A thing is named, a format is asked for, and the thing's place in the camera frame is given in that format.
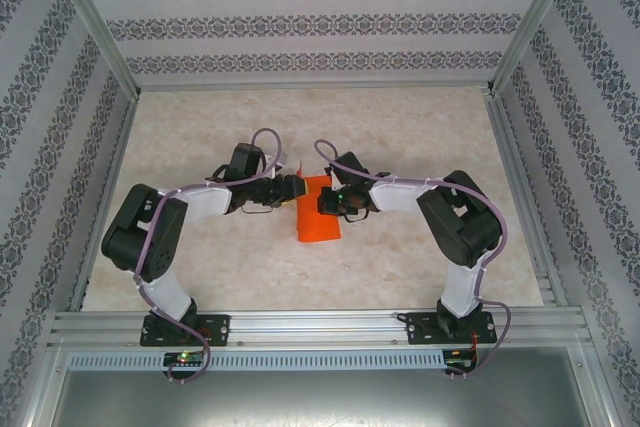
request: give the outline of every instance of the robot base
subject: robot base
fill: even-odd
[[[491,313],[477,312],[471,315],[473,318],[452,334],[442,329],[438,321],[441,314],[437,312],[411,312],[398,314],[397,318],[406,324],[410,345],[471,344],[474,332],[478,344],[495,344],[498,337]]]
[[[194,330],[202,334],[211,347],[225,347],[229,338],[230,319],[228,315],[197,314]],[[202,346],[202,342],[157,315],[149,314],[144,318],[140,345],[142,347],[192,347]]]

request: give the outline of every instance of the orange object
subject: orange object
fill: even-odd
[[[298,240],[300,242],[322,242],[341,238],[338,217],[318,212],[318,197],[322,187],[331,187],[331,177],[318,175],[303,177],[307,183],[307,195],[298,202]]]

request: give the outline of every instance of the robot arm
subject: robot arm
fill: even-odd
[[[260,163],[266,165],[266,157],[254,145],[238,144],[229,164],[218,168],[207,179],[206,187],[185,189],[164,204],[153,229],[138,289],[158,310],[172,319],[193,327],[197,317],[195,301],[182,289],[170,268],[185,223],[232,213],[247,202],[273,209],[306,193],[306,186],[301,178],[276,174],[276,170],[280,170],[282,165],[277,166],[266,177],[249,183],[232,187],[215,185],[216,182],[253,177]],[[149,224],[160,199],[167,192],[138,184],[127,195],[102,242],[102,253],[119,269],[135,272]],[[167,328],[173,331],[174,337],[184,338],[184,332],[180,329],[174,329],[171,325]]]
[[[368,174],[351,152],[338,157],[336,162]],[[369,212],[390,210],[424,216],[440,250],[449,259],[447,282],[437,306],[438,324],[453,337],[474,322],[481,310],[475,290],[482,263],[498,246],[502,235],[500,223],[491,210],[471,195],[426,182],[424,185],[374,182],[340,169],[330,168],[329,172],[342,187],[323,189],[318,199],[321,213],[344,216],[347,220],[362,209],[363,219]],[[463,171],[454,171],[442,180],[484,195]]]

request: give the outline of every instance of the beige floor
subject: beige floor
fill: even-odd
[[[109,214],[139,182],[177,187],[201,181],[262,126],[280,132],[306,175],[325,166],[313,150],[324,137],[352,150],[369,170],[415,177],[466,170],[502,209],[506,251],[483,284],[487,299],[541,305],[513,200],[482,97],[475,88],[252,90],[146,93]],[[267,152],[268,135],[259,145]],[[236,212],[185,226],[174,267],[201,309],[434,307],[447,260],[423,218],[385,212],[342,224],[339,241],[302,244],[296,208]],[[85,310],[146,310],[131,281],[101,255]]]

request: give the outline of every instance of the wall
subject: wall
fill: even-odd
[[[503,92],[571,303],[640,425],[640,0],[554,0]]]
[[[129,103],[70,0],[0,0],[0,425],[68,308]]]
[[[95,0],[143,87],[487,81],[531,0]]]

